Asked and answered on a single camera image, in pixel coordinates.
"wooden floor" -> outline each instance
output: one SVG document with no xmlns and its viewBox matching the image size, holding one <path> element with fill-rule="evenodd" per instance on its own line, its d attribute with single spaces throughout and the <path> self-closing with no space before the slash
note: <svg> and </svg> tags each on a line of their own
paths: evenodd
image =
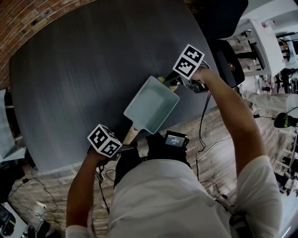
<svg viewBox="0 0 298 238">
<path fill-rule="evenodd" d="M 259 110 L 258 113 L 266 116 L 276 114 L 276 112 L 265 110 Z M 256 121 L 262 133 L 268 155 L 273 162 L 277 158 L 279 150 L 284 145 L 285 136 L 278 133 L 278 130 L 273 126 L 272 120 L 267 118 L 258 118 Z M 187 160 L 189 163 L 193 163 L 195 161 L 195 153 L 198 145 L 199 122 L 200 119 L 196 119 L 189 123 L 182 123 L 170 128 L 172 131 L 185 133 L 189 136 L 190 143 L 188 145 L 187 153 Z M 202 129 L 202 136 L 204 142 L 206 143 L 206 149 L 198 156 L 204 154 L 215 142 L 230 137 L 218 110 L 213 110 L 205 115 Z M 139 141 L 139 151 L 140 155 L 145 155 L 148 152 L 145 140 Z M 51 224 L 52 230 L 56 229 L 61 231 L 62 235 L 64 235 L 65 231 L 68 190 L 73 178 L 80 169 L 80 166 L 81 164 L 78 163 L 48 173 L 39 174 L 37 171 L 33 170 L 29 170 L 26 173 L 26 178 L 37 178 L 53 195 L 58 205 L 58 210 L 52 214 L 44 214 L 43 218 Z M 199 167 L 201 170 L 200 181 L 211 180 L 217 183 L 220 192 L 226 194 L 231 202 L 235 202 L 236 168 L 234 147 L 230 139 L 217 143 L 199 160 Z M 115 168 L 115 162 L 109 162 L 106 170 L 110 168 Z M 192 166 L 192 169 L 196 172 L 195 165 Z M 114 178 L 113 171 L 109 172 L 108 175 L 112 179 Z M 21 181 L 16 181 L 13 186 L 13 190 L 20 184 Z M 203 186 L 208 192 L 208 188 L 211 185 L 211 182 L 203 183 Z M 106 201 L 110 206 L 113 198 L 113 182 L 107 179 L 103 182 L 102 187 Z M 94 190 L 94 225 L 97 236 L 103 237 L 107 234 L 108 216 L 103 206 L 97 180 L 95 180 Z M 9 199 L 9 202 L 20 213 L 22 218 L 37 228 L 40 220 L 38 220 L 33 214 L 38 212 L 38 206 L 36 206 L 35 201 L 46 204 L 48 211 L 55 210 L 52 197 L 46 193 L 42 185 L 34 179 L 24 184 Z"/>
</svg>

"gray table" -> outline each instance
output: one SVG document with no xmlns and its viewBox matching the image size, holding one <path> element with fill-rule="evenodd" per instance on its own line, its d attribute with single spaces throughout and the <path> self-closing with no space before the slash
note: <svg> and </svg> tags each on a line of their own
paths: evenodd
<svg viewBox="0 0 298 238">
<path fill-rule="evenodd" d="M 10 59 L 16 116 L 40 172 L 82 161 L 98 124 L 121 140 L 123 111 L 150 76 L 167 76 L 187 44 L 207 42 L 182 0 L 98 0 L 55 20 Z M 181 86 L 161 129 L 199 116 L 207 93 Z"/>
</svg>

